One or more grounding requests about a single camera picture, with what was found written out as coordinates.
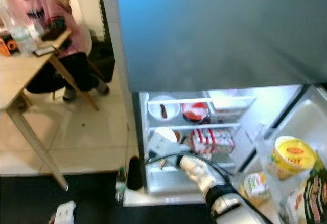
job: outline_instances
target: freezer door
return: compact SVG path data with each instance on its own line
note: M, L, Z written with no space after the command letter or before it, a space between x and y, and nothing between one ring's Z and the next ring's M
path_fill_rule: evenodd
M130 90L327 82L325 2L118 0Z

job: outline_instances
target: plastic bottle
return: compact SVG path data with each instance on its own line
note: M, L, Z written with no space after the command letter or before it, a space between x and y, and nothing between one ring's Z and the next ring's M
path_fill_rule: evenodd
M116 181L116 202L119 205L123 205L124 203L124 193L126 190L126 179L127 174L125 172L125 168L122 166L119 168L117 181Z
M30 55L37 49L28 27L17 14L10 12L6 0L0 0L0 17L23 55Z

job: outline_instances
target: yellow lid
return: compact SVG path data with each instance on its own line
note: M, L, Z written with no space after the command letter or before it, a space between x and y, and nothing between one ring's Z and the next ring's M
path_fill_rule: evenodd
M310 168L316 161L316 153L296 137L279 137L275 146L285 160L297 167Z

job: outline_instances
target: black floor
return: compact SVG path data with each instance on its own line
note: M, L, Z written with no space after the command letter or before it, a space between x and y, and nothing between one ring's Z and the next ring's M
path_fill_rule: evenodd
M205 205L118 207L115 173L67 175L64 192L50 176L0 178L1 224L46 224L57 206L75 201L76 224L207 224Z

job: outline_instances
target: beige floor tile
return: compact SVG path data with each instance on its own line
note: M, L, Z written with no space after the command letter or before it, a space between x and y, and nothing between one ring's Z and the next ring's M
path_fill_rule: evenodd
M65 110L60 107L33 105L24 113L24 117L44 146L49 148L64 114ZM0 126L0 151L4 150L32 150L6 114L3 114Z
M62 120L51 149L96 148L127 145L127 126L120 96L101 97L100 111L80 102L71 104Z
M117 68L114 69L113 71L113 77L111 83L108 84L110 87L110 93L112 95L121 95L121 89L119 86L119 81L118 81L118 71Z
M128 131L128 146L137 146L137 134L135 128L130 128Z
M134 156L139 156L138 146L129 146L127 149L128 149L127 153L129 158L132 158Z
M0 151L0 174L37 175L42 162L34 151Z
M50 154L63 173L117 170L125 164L125 146L87 149L58 149ZM41 174L49 173L45 166Z

